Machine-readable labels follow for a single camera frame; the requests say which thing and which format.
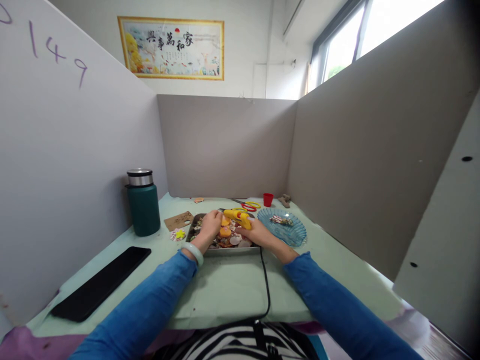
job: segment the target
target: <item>light green tablecloth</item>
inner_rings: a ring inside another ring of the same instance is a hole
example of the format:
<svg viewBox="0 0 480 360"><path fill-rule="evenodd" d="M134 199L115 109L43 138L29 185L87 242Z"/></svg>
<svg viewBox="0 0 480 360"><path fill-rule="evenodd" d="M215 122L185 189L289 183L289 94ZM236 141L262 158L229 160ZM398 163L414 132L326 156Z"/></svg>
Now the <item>light green tablecloth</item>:
<svg viewBox="0 0 480 360"><path fill-rule="evenodd" d="M251 198L262 204L258 198ZM206 198L195 204L193 199L174 198L166 194L159 201L160 217L167 219L185 211L193 215L217 208L232 208L238 204L223 198ZM283 209L274 199L273 206ZM384 321L395 318L401 311L400 299L388 289L368 266L320 226L310 221L293 203L290 211L305 225L307 242L299 253L311 252L312 258L331 276L342 283ZM162 222L160 230L147 237L137 237L131 227L101 253L65 282L60 293L46 309L27 326L37 337L66 334L89 334L122 299L154 269L167 261L181 247L170 240L170 232ZM75 323L53 317L48 312L94 274L130 246L151 249L151 255L100 305L84 322ZM308 308L285 277L279 261L264 251L271 295L267 321L299 322L313 320ZM202 268L185 289L168 327L171 329L200 329L225 324L264 313L267 293L260 255L207 257Z"/></svg>

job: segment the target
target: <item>white partition board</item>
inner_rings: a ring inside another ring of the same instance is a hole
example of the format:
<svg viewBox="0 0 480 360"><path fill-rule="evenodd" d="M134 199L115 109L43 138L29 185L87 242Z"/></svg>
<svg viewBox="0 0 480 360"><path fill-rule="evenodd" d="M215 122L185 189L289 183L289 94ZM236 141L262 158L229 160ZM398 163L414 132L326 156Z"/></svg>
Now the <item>white partition board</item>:
<svg viewBox="0 0 480 360"><path fill-rule="evenodd" d="M478 359L474 355L480 355L480 92L393 289Z"/></svg>
<svg viewBox="0 0 480 360"><path fill-rule="evenodd" d="M128 228L128 169L159 197L167 179L156 95L50 3L0 4L0 294L20 325Z"/></svg>

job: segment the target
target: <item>hand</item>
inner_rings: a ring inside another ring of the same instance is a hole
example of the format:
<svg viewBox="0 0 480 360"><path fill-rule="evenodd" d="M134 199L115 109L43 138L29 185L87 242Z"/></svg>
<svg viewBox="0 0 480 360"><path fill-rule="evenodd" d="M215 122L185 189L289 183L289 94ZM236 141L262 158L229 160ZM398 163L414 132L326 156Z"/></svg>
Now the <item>hand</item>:
<svg viewBox="0 0 480 360"><path fill-rule="evenodd" d="M251 217L248 220L251 223L251 230L237 227L235 232L250 239L262 248L270 250L282 264L289 264L299 256L290 246L278 237L275 237L260 220Z"/></svg>
<svg viewBox="0 0 480 360"><path fill-rule="evenodd" d="M251 217L248 218L248 220L250 220L251 223L251 230L237 227L235 232L266 249L271 248L278 242L282 242L279 238L275 237L260 220Z"/></svg>
<svg viewBox="0 0 480 360"><path fill-rule="evenodd" d="M214 241L215 236L219 233L223 215L221 211L212 210L203 217L200 233L190 242L190 244L196 246L202 254L205 254ZM187 249L183 248L181 252L190 260L194 262L197 261L195 256Z"/></svg>
<svg viewBox="0 0 480 360"><path fill-rule="evenodd" d="M221 211L212 210L203 217L200 235L208 240L208 245L214 241L215 236L219 233L223 215Z"/></svg>

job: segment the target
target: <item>stainless steel lid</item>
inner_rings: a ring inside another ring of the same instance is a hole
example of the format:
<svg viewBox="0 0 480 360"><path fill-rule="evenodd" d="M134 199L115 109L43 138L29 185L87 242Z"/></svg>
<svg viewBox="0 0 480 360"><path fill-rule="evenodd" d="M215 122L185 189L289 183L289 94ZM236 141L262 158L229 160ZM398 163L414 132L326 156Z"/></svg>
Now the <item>stainless steel lid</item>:
<svg viewBox="0 0 480 360"><path fill-rule="evenodd" d="M153 171L146 168L130 169L126 172L130 186L147 186L154 183Z"/></svg>

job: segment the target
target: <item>red cup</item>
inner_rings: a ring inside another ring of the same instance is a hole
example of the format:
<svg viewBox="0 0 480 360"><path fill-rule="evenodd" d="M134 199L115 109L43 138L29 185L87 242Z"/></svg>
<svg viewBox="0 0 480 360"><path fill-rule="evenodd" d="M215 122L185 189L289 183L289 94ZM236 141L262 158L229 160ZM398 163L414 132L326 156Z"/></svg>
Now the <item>red cup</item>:
<svg viewBox="0 0 480 360"><path fill-rule="evenodd" d="M274 199L274 195L268 192L263 194L263 205L267 208L272 206L272 200Z"/></svg>

